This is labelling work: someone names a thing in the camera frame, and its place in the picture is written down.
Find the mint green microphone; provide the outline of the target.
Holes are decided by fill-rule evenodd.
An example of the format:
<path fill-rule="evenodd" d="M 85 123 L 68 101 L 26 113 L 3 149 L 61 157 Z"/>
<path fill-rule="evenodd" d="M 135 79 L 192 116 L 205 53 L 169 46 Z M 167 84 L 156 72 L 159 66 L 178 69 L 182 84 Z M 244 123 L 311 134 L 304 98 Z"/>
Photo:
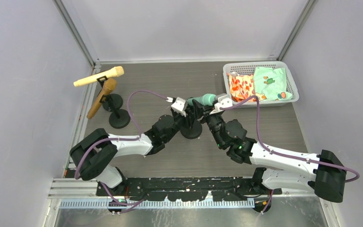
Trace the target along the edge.
<path fill-rule="evenodd" d="M 201 105 L 212 106 L 216 100 L 215 94 L 204 94 L 199 97 L 191 97 L 187 100 L 188 105 L 193 106 L 193 101 L 197 101 Z"/>

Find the black mic stand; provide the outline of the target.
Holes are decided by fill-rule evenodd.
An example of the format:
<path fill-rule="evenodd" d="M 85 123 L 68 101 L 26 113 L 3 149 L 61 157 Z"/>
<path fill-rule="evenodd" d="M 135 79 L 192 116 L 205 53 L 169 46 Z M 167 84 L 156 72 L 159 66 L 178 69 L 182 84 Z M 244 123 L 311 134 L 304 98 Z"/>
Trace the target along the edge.
<path fill-rule="evenodd" d="M 195 123 L 193 125 L 193 127 L 184 127 L 183 123 L 184 123 L 184 120 L 183 120 L 183 122 L 181 123 L 181 126 L 180 126 L 180 132 L 181 132 L 183 137 L 192 140 L 192 139 L 198 138 L 201 135 L 202 125 L 199 125 L 198 123 Z"/>
<path fill-rule="evenodd" d="M 108 78 L 107 76 L 99 77 L 97 81 L 101 88 L 104 87 L 106 81 L 109 81 L 107 83 L 108 85 L 114 85 L 114 88 L 117 86 L 117 81 L 113 78 Z M 113 112 L 114 110 L 118 110 L 122 107 L 123 99 L 120 95 L 111 92 L 108 95 L 105 95 L 105 97 L 106 99 L 101 102 L 104 110 Z"/>
<path fill-rule="evenodd" d="M 115 129 L 121 129 L 126 127 L 130 122 L 130 116 L 127 110 L 118 109 L 110 112 L 109 124 Z"/>

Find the beige microphone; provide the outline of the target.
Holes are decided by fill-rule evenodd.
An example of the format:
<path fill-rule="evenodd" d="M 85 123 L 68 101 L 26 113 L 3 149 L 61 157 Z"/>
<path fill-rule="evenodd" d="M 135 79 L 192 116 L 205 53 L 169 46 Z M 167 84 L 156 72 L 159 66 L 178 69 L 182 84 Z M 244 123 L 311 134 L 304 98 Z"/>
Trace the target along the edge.
<path fill-rule="evenodd" d="M 102 78 L 109 79 L 109 78 L 122 76 L 123 74 L 124 74 L 124 68 L 122 66 L 116 66 L 109 70 L 76 80 L 75 82 L 73 82 L 73 86 L 81 87 L 84 85 L 95 83 L 97 81 L 101 81 Z"/>

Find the gold microphone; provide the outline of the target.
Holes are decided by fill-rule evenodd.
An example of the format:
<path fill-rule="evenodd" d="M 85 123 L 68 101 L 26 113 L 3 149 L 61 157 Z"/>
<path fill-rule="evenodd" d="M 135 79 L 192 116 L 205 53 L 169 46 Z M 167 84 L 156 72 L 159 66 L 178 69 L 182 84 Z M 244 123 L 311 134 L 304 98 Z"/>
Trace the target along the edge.
<path fill-rule="evenodd" d="M 102 106 L 103 102 L 106 100 L 107 96 L 115 90 L 117 85 L 117 81 L 115 79 L 109 78 L 106 79 L 103 83 L 102 83 L 102 88 L 101 91 L 99 92 L 98 96 L 96 97 L 96 99 L 94 100 L 94 102 L 92 103 L 88 113 L 87 113 L 87 119 L 92 119 L 95 114 L 97 113 L 97 111 L 99 110 L 99 108 Z"/>

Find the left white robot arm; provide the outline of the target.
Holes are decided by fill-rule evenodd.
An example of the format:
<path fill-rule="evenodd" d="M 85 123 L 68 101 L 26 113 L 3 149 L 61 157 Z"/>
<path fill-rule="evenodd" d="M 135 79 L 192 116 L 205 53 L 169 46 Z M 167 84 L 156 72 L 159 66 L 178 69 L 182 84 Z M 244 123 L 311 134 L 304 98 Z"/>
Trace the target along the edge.
<path fill-rule="evenodd" d="M 75 145 L 69 152 L 76 166 L 75 179 L 96 179 L 114 189 L 125 181 L 123 173 L 110 165 L 115 157 L 150 156 L 165 148 L 177 133 L 187 139 L 196 139 L 202 133 L 202 125 L 195 118 L 180 113 L 162 115 L 148 131 L 136 136 L 118 136 L 98 128 Z"/>

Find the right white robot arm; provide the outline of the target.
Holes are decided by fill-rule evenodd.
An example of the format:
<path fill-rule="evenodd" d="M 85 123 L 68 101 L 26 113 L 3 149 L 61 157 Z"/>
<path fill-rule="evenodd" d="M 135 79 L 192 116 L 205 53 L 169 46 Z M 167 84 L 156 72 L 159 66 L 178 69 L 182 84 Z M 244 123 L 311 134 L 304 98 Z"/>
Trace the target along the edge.
<path fill-rule="evenodd" d="M 212 113 L 214 107 L 199 103 L 195 106 L 219 149 L 226 150 L 236 163 L 258 165 L 252 177 L 255 188 L 314 191 L 324 200 L 343 201 L 347 171 L 332 151 L 301 153 L 269 146 L 247 137 L 237 119 L 225 122 L 221 113 Z"/>

